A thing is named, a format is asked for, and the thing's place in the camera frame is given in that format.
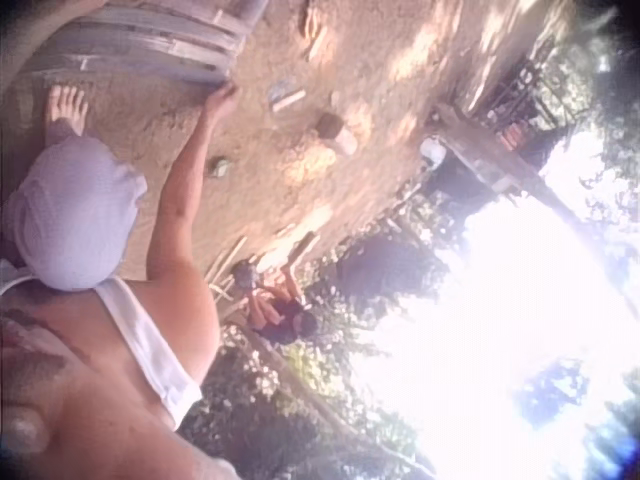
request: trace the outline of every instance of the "stick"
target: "stick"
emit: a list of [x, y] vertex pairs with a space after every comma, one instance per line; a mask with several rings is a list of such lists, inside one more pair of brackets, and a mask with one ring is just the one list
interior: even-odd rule
[[213, 272], [217, 272], [218, 271], [218, 266], [220, 265], [220, 262], [222, 261], [222, 254], [224, 252], [220, 252], [218, 253], [218, 256], [216, 257], [216, 259], [211, 262], [211, 266], [209, 267], [209, 270], [207, 270], [207, 273], [204, 276], [204, 281], [209, 283], [209, 277], [213, 274]]
[[271, 110], [273, 113], [277, 113], [280, 110], [287, 108], [289, 105], [296, 103], [298, 100], [302, 100], [307, 96], [307, 92], [304, 89], [300, 89], [296, 92], [290, 93], [289, 95], [285, 95], [277, 102], [274, 102], [271, 105]]
[[220, 268], [218, 269], [216, 274], [211, 279], [211, 283], [216, 283], [216, 281], [218, 280], [220, 275], [222, 275], [222, 272], [224, 272], [227, 269], [227, 267], [229, 266], [229, 264], [233, 260], [233, 257], [236, 256], [236, 254], [242, 248], [242, 246], [245, 244], [246, 241], [247, 241], [247, 237], [246, 236], [245, 237], [240, 237], [240, 240], [238, 240], [236, 242], [236, 245], [235, 245], [235, 247], [233, 247], [233, 250], [231, 250], [231, 252], [229, 252], [229, 255], [227, 255], [227, 258], [225, 258], [224, 262], [222, 262], [222, 265], [220, 266]]
[[218, 297], [218, 299], [220, 297], [224, 297], [225, 299], [229, 300], [230, 302], [233, 302], [233, 297], [230, 296], [229, 294], [227, 294], [227, 292], [225, 292], [224, 290], [222, 290], [219, 286], [217, 286], [215, 283], [210, 283], [209, 284], [209, 288], [211, 290], [215, 290], [217, 293], [220, 294], [220, 296]]
[[310, 62], [311, 60], [313, 60], [313, 57], [315, 57], [318, 54], [318, 52], [320, 51], [320, 47], [322, 47], [322, 43], [324, 42], [324, 37], [326, 36], [327, 36], [327, 27], [323, 26], [318, 32], [318, 35], [316, 36], [316, 38], [313, 40], [313, 43], [311, 44], [311, 48], [309, 49], [309, 54], [307, 55], [307, 62]]
[[213, 299], [216, 302], [218, 300], [220, 300], [221, 297], [223, 297], [225, 295], [228, 295], [229, 290], [233, 286], [233, 275], [229, 275], [222, 283], [220, 283], [220, 285], [221, 285], [220, 289], [222, 291], [218, 292], [218, 294], [213, 297]]

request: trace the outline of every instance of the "dirt ground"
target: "dirt ground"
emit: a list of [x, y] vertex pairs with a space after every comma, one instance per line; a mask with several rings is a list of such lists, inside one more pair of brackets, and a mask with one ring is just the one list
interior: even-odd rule
[[[205, 180], [195, 225], [203, 271], [241, 235], [248, 241], [240, 256], [274, 252], [277, 262], [308, 230], [322, 235], [313, 257], [375, 219], [422, 166], [418, 145], [430, 105], [454, 91], [475, 105], [531, 48], [555, 2], [316, 0], [328, 35], [311, 63], [299, 32], [303, 3], [272, 1], [232, 70], [243, 90], [239, 108], [209, 153], [233, 163], [225, 178]], [[206, 88], [121, 73], [23, 77], [2, 111], [4, 196], [40, 148], [43, 95], [57, 81], [86, 90], [89, 132], [147, 178], [121, 272], [142, 278], [162, 184]], [[287, 87], [304, 88], [307, 97], [272, 113], [270, 95]], [[359, 142], [354, 156], [338, 156], [314, 137], [324, 110], [345, 118]]]

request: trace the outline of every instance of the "debris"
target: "debris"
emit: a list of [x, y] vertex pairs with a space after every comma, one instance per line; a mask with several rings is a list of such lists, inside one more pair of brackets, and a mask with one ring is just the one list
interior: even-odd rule
[[289, 225], [287, 225], [286, 227], [281, 228], [280, 230], [278, 230], [276, 232], [276, 237], [277, 238], [281, 238], [284, 237], [287, 233], [289, 233], [291, 230], [293, 230], [296, 227], [295, 223], [290, 223]]
[[229, 159], [225, 157], [218, 157], [211, 164], [209, 175], [214, 178], [222, 178], [227, 174], [230, 166], [231, 166], [231, 162], [229, 161]]
[[271, 105], [271, 110], [273, 111], [273, 113], [277, 113], [280, 110], [288, 107], [289, 105], [292, 105], [295, 102], [297, 102], [299, 100], [302, 100], [306, 96], [307, 96], [307, 92], [304, 89], [297, 90], [297, 91], [295, 91], [293, 93], [290, 93], [290, 94], [282, 97], [277, 102], [274, 102]]
[[344, 120], [333, 113], [324, 113], [316, 125], [318, 136], [338, 153], [353, 155], [358, 149], [358, 140], [346, 127]]
[[304, 11], [304, 19], [302, 21], [302, 36], [305, 40], [311, 40], [318, 34], [318, 10], [313, 4], [314, 2], [309, 0]]
[[313, 58], [318, 54], [326, 36], [327, 27], [323, 26], [320, 29], [320, 32], [318, 32], [318, 35], [316, 35], [316, 37], [313, 39], [313, 42], [311, 43], [311, 48], [309, 49], [309, 53], [307, 54], [307, 62], [311, 62]]
[[338, 108], [338, 103], [340, 102], [340, 92], [333, 91], [331, 95], [329, 95], [329, 103], [331, 104], [331, 108], [334, 110]]

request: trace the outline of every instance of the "sky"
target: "sky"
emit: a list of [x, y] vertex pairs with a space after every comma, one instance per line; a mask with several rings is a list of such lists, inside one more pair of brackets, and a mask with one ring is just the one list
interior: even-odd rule
[[[579, 214], [588, 212], [578, 178], [602, 168], [601, 145], [574, 138], [545, 172]], [[610, 180], [612, 191], [624, 187]], [[465, 259], [439, 252], [452, 266], [439, 302], [406, 299], [409, 319], [384, 319], [370, 340], [391, 357], [357, 360], [358, 378], [418, 429], [442, 480], [538, 480], [558, 460], [580, 478], [584, 426], [604, 421], [605, 399], [630, 393], [619, 373], [640, 365], [640, 328], [601, 266], [536, 200], [497, 202], [466, 228]], [[511, 392], [560, 356], [585, 362], [586, 400], [533, 431]]]

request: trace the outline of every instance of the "wooden plank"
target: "wooden plank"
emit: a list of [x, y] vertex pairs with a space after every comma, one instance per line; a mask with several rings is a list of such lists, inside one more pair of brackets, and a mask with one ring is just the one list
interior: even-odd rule
[[231, 64], [228, 55], [209, 48], [182, 40], [116, 28], [70, 25], [54, 34], [44, 48], [48, 53], [121, 55], [137, 48], [201, 62], [215, 66], [223, 72], [226, 72]]
[[188, 41], [216, 45], [223, 50], [234, 53], [237, 53], [242, 45], [241, 39], [211, 26], [194, 22], [188, 18], [139, 8], [107, 6], [89, 16], [78, 18], [76, 22], [157, 30]]
[[302, 100], [306, 96], [307, 96], [307, 92], [304, 89], [297, 90], [293, 93], [290, 93], [284, 96], [280, 100], [274, 102], [271, 105], [271, 110], [273, 111], [273, 113], [278, 113], [280, 110], [287, 108], [289, 105], [293, 105], [294, 103], [296, 103], [299, 100]]
[[209, 278], [211, 277], [211, 275], [213, 275], [214, 273], [216, 273], [218, 271], [218, 267], [220, 265], [220, 262], [222, 261], [222, 255], [224, 254], [224, 252], [220, 252], [218, 253], [218, 256], [216, 257], [216, 259], [211, 263], [211, 266], [209, 267], [209, 270], [207, 270], [207, 273], [205, 273], [204, 275], [204, 281], [209, 283]]
[[198, 20], [208, 25], [220, 27], [227, 32], [246, 37], [252, 28], [239, 18], [229, 15], [224, 10], [213, 5], [214, 2], [186, 2], [185, 0], [155, 0], [160, 7], [179, 12], [180, 14]]
[[112, 73], [127, 71], [141, 75], [160, 75], [185, 82], [218, 86], [227, 76], [219, 70], [207, 70], [185, 65], [176, 57], [144, 52], [140, 55], [36, 55], [25, 65], [23, 72], [52, 74], [69, 71]]
[[210, 283], [209, 284], [209, 288], [211, 290], [213, 290], [214, 292], [217, 292], [220, 296], [218, 298], [215, 299], [215, 301], [217, 302], [218, 299], [220, 297], [225, 298], [226, 300], [229, 300], [230, 302], [233, 302], [233, 297], [230, 296], [227, 292], [225, 292], [224, 290], [222, 290], [219, 286], [217, 286], [215, 283]]
[[224, 259], [224, 262], [222, 262], [222, 265], [220, 265], [220, 268], [218, 269], [216, 274], [211, 279], [211, 283], [216, 283], [218, 278], [220, 278], [220, 275], [224, 273], [224, 271], [227, 269], [229, 264], [232, 262], [233, 258], [238, 254], [238, 252], [243, 247], [246, 241], [247, 241], [247, 237], [240, 237], [240, 239], [236, 242], [231, 252], [229, 252], [229, 255], [227, 255], [227, 257]]

